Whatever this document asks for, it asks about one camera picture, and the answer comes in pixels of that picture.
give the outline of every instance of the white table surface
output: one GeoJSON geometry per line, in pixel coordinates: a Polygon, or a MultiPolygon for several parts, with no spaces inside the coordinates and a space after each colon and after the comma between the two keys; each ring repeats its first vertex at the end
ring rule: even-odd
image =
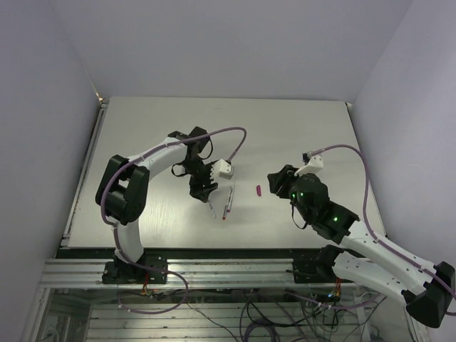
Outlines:
{"type": "MultiPolygon", "coordinates": [[[[113,233],[100,218],[95,192],[110,157],[142,152],[168,133],[190,133],[194,126],[213,131],[229,126],[247,129],[247,139],[233,159],[232,180],[219,179],[211,194],[217,213],[191,198],[189,176],[176,178],[164,171],[149,184],[147,204],[140,218],[144,247],[157,248],[319,248],[328,241],[311,228],[302,231],[291,221],[289,201],[269,193],[267,174],[285,164],[302,166],[301,154],[333,144],[357,146],[344,102],[251,100],[220,98],[110,99],[86,181],[75,210],[69,247],[114,247],[113,233]],[[232,212],[222,220],[229,186],[236,182],[232,212]],[[261,185],[262,196],[256,186],[261,185]]],[[[210,160],[227,158],[240,132],[213,137],[210,160]]],[[[318,173],[331,200],[361,216],[364,175],[358,156],[349,150],[323,154],[318,173]]],[[[370,192],[368,215],[374,230],[384,234],[370,192]]]]}

